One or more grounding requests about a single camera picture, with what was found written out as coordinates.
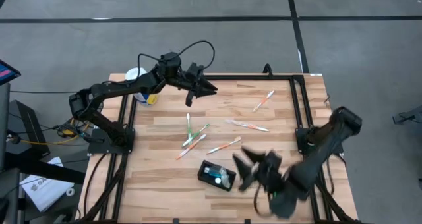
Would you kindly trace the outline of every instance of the white paper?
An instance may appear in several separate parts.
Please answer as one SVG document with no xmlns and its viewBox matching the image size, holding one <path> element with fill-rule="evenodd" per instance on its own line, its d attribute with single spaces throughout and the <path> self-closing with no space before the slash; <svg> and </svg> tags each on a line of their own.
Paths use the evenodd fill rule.
<svg viewBox="0 0 422 224">
<path fill-rule="evenodd" d="M 63 167 L 61 164 L 60 157 L 54 157 L 49 164 L 56 164 Z M 30 175 L 26 179 L 20 182 L 22 188 L 25 190 L 27 195 L 34 202 L 35 206 L 40 212 L 45 211 L 51 205 L 53 205 L 69 188 L 72 188 L 74 183 L 57 181 L 52 179 L 46 179 L 37 175 Z"/>
</svg>

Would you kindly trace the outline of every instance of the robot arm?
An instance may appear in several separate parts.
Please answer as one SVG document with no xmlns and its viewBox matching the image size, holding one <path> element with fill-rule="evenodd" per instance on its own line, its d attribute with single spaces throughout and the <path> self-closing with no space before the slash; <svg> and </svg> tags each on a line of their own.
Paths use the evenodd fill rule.
<svg viewBox="0 0 422 224">
<path fill-rule="evenodd" d="M 114 146 L 123 147 L 127 143 L 123 125 L 112 122 L 98 112 L 101 102 L 108 98 L 133 93 L 157 94 L 166 84 L 188 90 L 186 105 L 192 105 L 193 97 L 214 95 L 217 87 L 203 77 L 204 67 L 192 63 L 188 71 L 181 70 L 181 59 L 171 52 L 162 55 L 158 64 L 137 79 L 124 82 L 104 82 L 83 89 L 69 97 L 72 116 L 80 121 L 89 121 L 105 131 Z"/>
<path fill-rule="evenodd" d="M 350 136 L 359 134 L 361 126 L 361 118 L 349 109 L 345 107 L 336 109 L 327 124 L 314 128 L 306 134 L 306 141 L 313 144 L 316 149 L 303 161 L 292 165 L 284 176 L 278 172 L 282 158 L 275 151 L 257 154 L 242 147 L 245 155 L 253 163 L 258 163 L 258 169 L 252 172 L 252 167 L 246 165 L 235 154 L 233 155 L 242 181 L 239 190 L 245 191 L 254 181 L 258 181 L 268 193 L 271 212 L 281 218 L 291 217 L 295 211 L 297 199 L 306 200 L 310 190 L 318 184 L 318 171 L 322 164 L 332 155 L 337 145 Z M 329 200 L 332 201 L 332 205 L 336 205 L 334 199 Z M 256 208 L 256 199 L 254 206 L 256 212 L 260 214 Z M 349 220 L 345 214 L 340 215 L 342 219 Z"/>
</svg>

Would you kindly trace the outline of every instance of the black metal frame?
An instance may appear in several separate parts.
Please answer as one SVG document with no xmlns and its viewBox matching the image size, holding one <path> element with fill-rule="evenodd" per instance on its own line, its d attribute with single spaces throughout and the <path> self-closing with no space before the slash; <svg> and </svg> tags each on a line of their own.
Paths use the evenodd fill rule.
<svg viewBox="0 0 422 224">
<path fill-rule="evenodd" d="M 301 116 L 301 112 L 300 112 L 299 100 L 298 100 L 298 97 L 297 97 L 297 90 L 296 90 L 296 83 L 298 83 L 300 85 L 301 95 L 302 95 L 302 98 L 303 98 L 303 105 L 304 105 L 304 108 L 305 108 L 305 116 L 306 116 L 307 124 L 308 124 L 309 127 L 313 126 L 311 108 L 309 106 L 309 100 L 308 100 L 308 97 L 307 97 L 305 79 L 304 79 L 303 75 L 302 74 L 293 74 L 293 75 L 284 75 L 284 74 L 277 75 L 276 74 L 276 75 L 274 75 L 272 73 L 272 69 L 271 69 L 269 64 L 265 65 L 263 73 L 268 73 L 268 74 L 263 74 L 263 75 L 205 75 L 205 77 L 206 77 L 207 80 L 288 80 L 289 83 L 290 83 L 290 88 L 291 88 L 292 101 L 293 101 L 293 107 L 294 107 L 294 112 L 295 112 L 295 117 L 296 117 L 297 128 L 299 129 L 299 128 L 303 128 L 303 122 L 302 122 L 302 116 Z M 125 114 L 126 100 L 127 100 L 127 98 L 122 99 L 122 106 L 120 108 L 119 122 L 121 122 L 121 123 L 123 122 L 123 115 Z M 133 127 L 133 123 L 134 123 L 134 119 L 135 119 L 135 112 L 136 112 L 135 107 L 136 107 L 136 100 L 133 99 L 132 104 L 131 104 L 131 111 L 130 111 L 130 115 L 129 115 L 129 123 L 128 123 L 129 128 Z M 114 168 L 115 168 L 115 158 L 116 158 L 116 155 L 113 154 L 112 157 L 111 157 L 111 161 L 109 163 L 109 169 L 108 169 L 108 174 L 107 174 L 107 183 L 105 185 L 106 187 L 108 187 L 108 185 L 110 184 L 110 182 L 112 180 L 111 177 L 113 175 Z M 125 180 L 124 178 L 125 178 L 125 169 L 126 169 L 126 164 L 127 164 L 127 158 L 128 158 L 127 154 L 122 155 L 121 162 L 123 164 L 123 174 L 121 174 L 121 176 L 120 176 L 120 179 L 119 179 L 118 185 L 117 185 L 117 190 L 116 190 L 116 193 L 115 193 L 115 203 L 114 203 L 113 214 L 112 214 L 112 220 L 114 220 L 114 221 L 117 221 L 118 217 L 119 217 L 121 195 L 123 193 L 123 183 L 124 183 L 124 180 Z M 324 173 L 322 172 L 322 170 L 320 170 L 320 180 L 319 180 L 319 182 L 320 182 L 320 184 L 322 184 L 323 187 L 326 187 Z M 320 219 L 317 197 L 316 197 L 316 194 L 315 194 L 315 188 L 313 188 L 311 190 L 309 198 L 311 200 L 311 206 L 312 206 L 314 221 L 324 221 L 324 220 Z M 327 200 L 324 196 L 322 197 L 322 201 L 324 203 L 324 210 L 325 210 L 327 220 L 333 221 L 330 206 L 328 205 L 328 202 L 327 202 Z M 100 220 L 108 221 L 108 220 L 105 220 L 106 210 L 107 210 L 107 202 L 103 205 L 103 207 L 101 209 Z M 175 223 L 175 221 L 176 221 L 176 223 L 178 223 L 179 219 L 176 218 L 176 219 L 174 219 L 174 223 Z M 245 222 L 251 223 L 251 220 L 246 219 Z"/>
</svg>

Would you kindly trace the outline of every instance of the black cable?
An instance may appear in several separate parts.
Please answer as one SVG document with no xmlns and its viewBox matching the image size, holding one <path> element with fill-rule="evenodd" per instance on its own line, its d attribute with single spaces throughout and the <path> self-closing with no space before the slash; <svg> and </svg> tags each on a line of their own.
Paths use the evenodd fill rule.
<svg viewBox="0 0 422 224">
<path fill-rule="evenodd" d="M 111 84 L 117 84 L 117 85 L 126 85 L 126 86 L 129 86 L 129 85 L 131 85 L 131 84 L 133 84 L 133 83 L 135 83 L 135 82 L 137 82 L 138 81 L 138 79 L 139 79 L 139 76 L 140 76 L 140 57 L 141 56 L 144 56 L 144 57 L 149 57 L 150 59 L 153 59 L 153 60 L 155 60 L 155 61 L 158 61 L 158 62 L 166 62 L 166 61 L 170 61 L 170 60 L 172 60 L 172 59 L 174 59 L 174 58 L 176 58 L 176 57 L 178 57 L 178 56 L 180 56 L 182 53 L 184 53 L 186 50 L 188 50 L 189 48 L 191 48 L 192 46 L 194 46 L 194 45 L 196 45 L 196 44 L 198 44 L 198 43 L 207 43 L 210 47 L 211 47 L 211 49 L 212 49 L 212 58 L 211 58 L 211 61 L 210 61 L 210 63 L 208 64 L 208 65 L 206 65 L 205 67 L 204 67 L 204 69 L 207 69 L 209 66 L 211 66 L 211 64 L 212 64 L 212 62 L 214 62 L 214 59 L 215 59 L 215 57 L 216 57 L 216 49 L 214 49 L 214 46 L 212 45 L 212 43 L 210 43 L 209 41 L 206 41 L 206 40 L 198 40 L 197 42 L 194 42 L 194 43 L 192 43 L 192 44 L 190 44 L 189 46 L 187 46 L 186 48 L 184 48 L 184 49 L 182 49 L 178 54 L 176 54 L 175 56 L 173 56 L 172 58 L 170 58 L 170 59 L 164 59 L 163 57 L 161 58 L 161 59 L 158 59 L 158 58 L 156 58 L 156 57 L 154 57 L 154 56 L 151 56 L 151 55 L 147 55 L 147 54 L 145 54 L 145 53 L 140 53 L 140 54 L 138 54 L 138 75 L 136 76 L 136 78 L 135 79 L 132 79 L 132 80 L 125 80 L 124 82 L 114 82 L 114 81 L 110 81 L 110 80 L 108 80 L 108 81 L 105 81 L 105 82 L 102 82 L 102 84 L 107 84 L 107 83 L 111 83 Z"/>
<path fill-rule="evenodd" d="M 256 214 L 258 214 L 258 216 L 260 216 L 260 217 L 271 217 L 272 213 L 262 214 L 258 210 L 258 194 L 259 194 L 260 189 L 261 189 L 261 184 L 259 183 L 258 188 L 256 188 L 255 195 L 253 196 L 253 208 L 255 209 Z"/>
<path fill-rule="evenodd" d="M 88 199 L 88 191 L 90 190 L 90 186 L 91 186 L 91 182 L 92 182 L 92 178 L 94 178 L 94 173 L 98 168 L 98 165 L 100 164 L 100 162 L 102 161 L 102 159 L 106 156 L 107 154 L 103 154 L 100 159 L 97 161 L 97 164 L 95 164 L 94 169 L 92 170 L 90 179 L 88 180 L 88 184 L 86 185 L 86 190 L 85 190 L 85 199 L 84 199 L 84 216 L 86 215 L 86 203 L 87 203 L 87 199 Z"/>
<path fill-rule="evenodd" d="M 342 155 L 340 155 L 340 154 L 333 154 L 333 155 L 335 155 L 338 159 L 343 161 L 344 167 L 347 167 L 347 163 L 346 163 L 345 159 L 342 157 Z"/>
<path fill-rule="evenodd" d="M 37 130 L 37 131 L 16 132 L 15 134 L 30 134 L 30 133 L 37 133 L 37 132 L 45 132 L 45 131 L 49 131 L 49 130 L 56 130 L 56 129 L 55 128 L 46 128 L 46 129 Z"/>
<path fill-rule="evenodd" d="M 185 49 L 182 49 L 182 51 L 180 51 L 177 55 L 175 55 L 174 57 L 172 57 L 172 58 L 168 59 L 168 61 L 170 61 L 170 60 L 172 60 L 172 59 L 174 59 L 174 58 L 176 58 L 176 57 L 180 56 L 182 53 L 184 53 L 184 52 L 185 52 L 186 50 L 188 50 L 190 47 L 192 47 L 192 46 L 194 46 L 194 45 L 196 45 L 196 44 L 198 44 L 198 43 L 207 43 L 207 44 L 211 47 L 211 49 L 212 49 L 212 58 L 211 58 L 211 61 L 210 61 L 210 63 L 209 63 L 208 65 L 206 65 L 206 66 L 204 67 L 204 69 L 207 69 L 209 66 L 211 66 L 212 62 L 214 62 L 214 59 L 215 59 L 215 57 L 216 57 L 216 50 L 214 49 L 214 46 L 212 45 L 212 43 L 210 43 L 210 42 L 209 42 L 209 41 L 207 41 L 207 40 L 198 40 L 197 42 L 192 43 L 191 45 L 187 46 Z"/>
<path fill-rule="evenodd" d="M 53 163 L 51 165 L 68 164 L 68 163 L 75 163 L 75 162 L 81 162 L 81 161 L 89 161 L 89 159 L 81 159 L 81 160 L 74 160 L 74 161 L 59 162 L 59 163 Z"/>
<path fill-rule="evenodd" d="M 114 82 L 114 81 L 107 80 L 105 82 L 102 82 L 102 84 L 108 84 L 108 83 L 110 83 L 110 84 L 116 84 L 116 85 L 130 86 L 131 84 L 134 84 L 135 82 L 137 82 L 138 81 L 138 78 L 140 76 L 140 57 L 141 56 L 149 57 L 149 58 L 151 58 L 153 60 L 156 60 L 156 61 L 163 61 L 163 60 L 157 59 L 156 57 L 153 57 L 151 55 L 147 55 L 145 53 L 140 53 L 140 54 L 138 54 L 138 66 L 137 66 L 137 68 L 138 68 L 138 75 L 136 76 L 135 79 L 125 80 L 124 82 Z"/>
<path fill-rule="evenodd" d="M 28 91 L 18 91 L 18 90 L 11 90 L 13 93 L 25 93 L 25 94 L 69 94 L 69 93 L 77 93 L 77 92 L 28 92 Z"/>
<path fill-rule="evenodd" d="M 85 144 L 54 144 L 54 143 L 51 143 L 51 142 L 40 142 L 40 143 L 43 143 L 42 145 L 52 145 L 52 146 L 86 146 L 86 145 L 89 144 L 89 143 L 85 143 Z"/>
<path fill-rule="evenodd" d="M 22 186 L 22 185 L 24 185 L 24 184 L 29 184 L 29 183 L 34 182 L 34 181 L 38 181 L 38 180 L 40 180 L 40 179 L 44 179 L 44 177 L 40 177 L 40 178 L 38 178 L 38 179 L 34 179 L 33 181 L 28 181 L 28 182 L 25 182 L 25 183 L 23 183 L 23 184 L 20 184 L 20 185 L 18 185 L 18 186 L 16 186 L 16 187 L 14 187 L 14 188 L 10 189 L 10 190 L 9 190 L 9 191 L 7 191 L 7 193 L 3 196 L 3 198 L 6 198 L 6 196 L 7 196 L 7 195 L 9 195 L 12 191 L 14 191 L 15 189 L 19 188 L 20 186 Z"/>
<path fill-rule="evenodd" d="M 328 178 L 330 179 L 330 184 L 331 184 L 330 194 L 333 195 L 334 194 L 334 181 L 333 181 L 332 175 L 331 175 L 330 158 L 327 159 L 327 171 L 328 171 Z"/>
<path fill-rule="evenodd" d="M 75 215 L 75 220 L 80 219 L 80 218 L 82 217 L 82 214 L 80 214 L 80 210 L 79 210 L 79 208 L 76 208 L 76 210 L 77 210 L 77 212 L 78 212 L 78 214 L 79 214 L 79 217 L 78 217 L 78 218 L 76 218 L 76 215 Z"/>
<path fill-rule="evenodd" d="M 414 123 L 422 123 L 420 121 L 416 121 L 415 119 L 408 119 L 408 118 L 404 117 L 402 114 L 404 114 L 404 112 L 403 113 L 399 113 L 398 116 L 400 116 L 401 118 L 403 118 L 405 120 L 410 120 L 410 121 L 412 121 Z"/>
<path fill-rule="evenodd" d="M 12 116 L 14 116 L 14 117 L 16 117 L 16 118 L 19 118 L 21 121 L 26 121 L 26 122 L 29 122 L 29 123 L 32 123 L 32 121 L 29 121 L 29 120 L 26 120 L 26 119 L 23 119 L 21 116 L 19 116 L 19 115 L 14 115 L 14 114 L 12 114 L 12 113 L 10 113 L 9 112 L 9 115 L 12 115 Z M 55 126 L 53 126 L 52 128 L 51 127 L 48 127 L 48 126 L 44 126 L 44 125 L 41 125 L 40 123 L 38 123 L 41 127 L 43 127 L 43 128 L 48 128 L 48 130 L 56 130 L 58 127 L 59 127 L 59 125 L 55 125 Z"/>
</svg>

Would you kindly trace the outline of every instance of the wooden table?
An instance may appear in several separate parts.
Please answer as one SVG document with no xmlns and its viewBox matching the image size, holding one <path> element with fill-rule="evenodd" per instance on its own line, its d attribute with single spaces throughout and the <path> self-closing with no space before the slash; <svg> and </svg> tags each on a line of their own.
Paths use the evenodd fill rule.
<svg viewBox="0 0 422 224">
<path fill-rule="evenodd" d="M 124 80 L 124 77 L 124 74 L 112 74 L 109 79 Z M 324 80 L 319 75 L 305 74 L 304 77 L 314 124 L 323 125 L 331 114 L 329 104 L 324 103 L 327 98 Z M 138 104 L 134 123 L 136 140 L 127 163 L 119 222 L 171 223 L 173 218 L 180 218 L 181 223 L 243 223 L 244 219 L 251 219 L 252 223 L 313 223 L 309 200 L 297 203 L 291 219 L 263 219 L 253 208 L 256 184 L 245 193 L 240 193 L 237 190 L 238 175 L 231 192 L 198 181 L 196 174 L 204 159 L 237 172 L 232 153 L 241 154 L 240 144 L 206 155 L 211 148 L 232 141 L 236 136 L 242 137 L 241 145 L 256 151 L 274 149 L 283 158 L 281 172 L 302 159 L 297 151 L 294 135 L 297 125 L 288 81 L 217 80 L 212 83 L 218 88 L 217 95 L 194 99 L 192 107 L 185 106 L 187 92 L 178 91 L 172 86 L 166 86 L 161 91 L 154 106 L 147 108 Z M 299 85 L 296 87 L 305 125 L 300 88 Z M 253 113 L 253 107 L 271 89 L 275 90 L 274 95 Z M 103 114 L 116 121 L 120 103 L 121 98 L 106 100 Z M 129 116 L 130 104 L 128 101 L 125 121 Z M 191 115 L 194 132 L 206 123 L 211 125 L 203 132 L 206 139 L 180 160 L 176 160 L 181 152 L 181 144 L 187 139 L 187 113 Z M 225 122 L 226 119 L 251 122 L 268 128 L 270 132 L 229 125 Z M 99 157 L 100 155 L 93 155 L 90 158 L 79 202 L 81 211 L 86 183 Z M 88 209 L 104 189 L 109 157 L 107 155 L 104 158 L 94 175 L 88 195 Z M 331 157 L 330 167 L 336 189 L 334 198 L 349 216 L 357 218 L 344 164 Z M 318 191 L 316 195 L 321 218 L 324 218 Z M 111 218 L 114 197 L 115 194 L 112 193 L 108 218 Z M 258 203 L 263 213 L 268 211 L 268 201 L 263 191 Z"/>
</svg>

